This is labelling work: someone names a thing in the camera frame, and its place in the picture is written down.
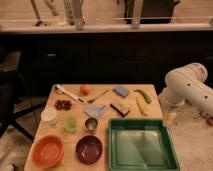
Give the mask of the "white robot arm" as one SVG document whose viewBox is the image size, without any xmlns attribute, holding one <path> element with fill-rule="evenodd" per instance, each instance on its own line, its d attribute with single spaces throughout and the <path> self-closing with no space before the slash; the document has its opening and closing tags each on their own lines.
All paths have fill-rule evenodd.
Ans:
<svg viewBox="0 0 213 171">
<path fill-rule="evenodd" d="M 213 118 L 213 88 L 204 84 L 207 77 L 207 69 L 200 63 L 190 63 L 166 74 L 166 87 L 158 96 L 165 126 L 173 122 L 186 100 Z"/>
</svg>

